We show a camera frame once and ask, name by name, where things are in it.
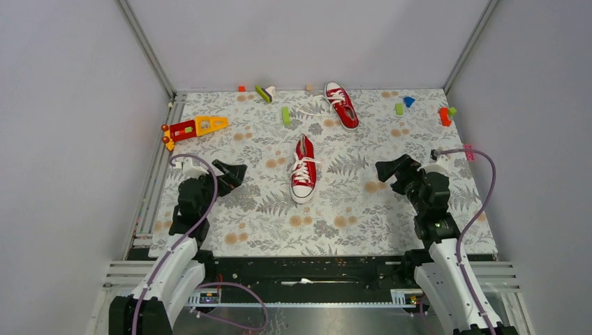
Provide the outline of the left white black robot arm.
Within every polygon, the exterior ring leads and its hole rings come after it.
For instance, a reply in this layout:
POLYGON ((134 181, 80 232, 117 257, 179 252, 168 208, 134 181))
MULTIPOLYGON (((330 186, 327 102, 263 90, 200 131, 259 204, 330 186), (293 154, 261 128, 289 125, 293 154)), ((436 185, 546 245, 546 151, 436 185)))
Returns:
POLYGON ((126 296, 115 297, 108 311, 109 334, 171 334, 192 292, 216 280, 210 251, 201 249, 209 230, 214 203, 242 185, 247 166, 220 160, 194 167, 194 155, 172 165, 188 178, 178 186, 177 204, 164 252, 140 283, 126 296))

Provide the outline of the red sneaker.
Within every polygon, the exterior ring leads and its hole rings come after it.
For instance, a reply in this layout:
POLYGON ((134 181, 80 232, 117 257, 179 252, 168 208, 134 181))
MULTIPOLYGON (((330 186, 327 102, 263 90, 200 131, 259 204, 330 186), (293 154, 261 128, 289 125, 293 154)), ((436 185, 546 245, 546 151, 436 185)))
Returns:
POLYGON ((294 153, 294 163, 290 174, 290 195, 297 204, 311 200, 317 183, 318 165, 312 141, 301 134, 294 153))
POLYGON ((357 130, 360 124, 350 96, 337 82, 328 82, 323 94, 310 97, 295 111, 310 117, 330 117, 335 114, 347 131, 357 130))

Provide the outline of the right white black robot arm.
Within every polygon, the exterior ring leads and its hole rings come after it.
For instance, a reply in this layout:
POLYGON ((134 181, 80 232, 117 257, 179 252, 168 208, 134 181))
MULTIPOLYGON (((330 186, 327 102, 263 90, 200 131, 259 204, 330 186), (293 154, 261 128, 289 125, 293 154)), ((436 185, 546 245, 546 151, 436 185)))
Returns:
POLYGON ((375 164, 386 182, 412 204, 415 233, 422 249, 404 253, 399 275, 409 287, 420 287, 446 334, 516 334, 491 307, 471 268, 462 233, 449 212, 447 156, 421 165, 408 154, 375 164))

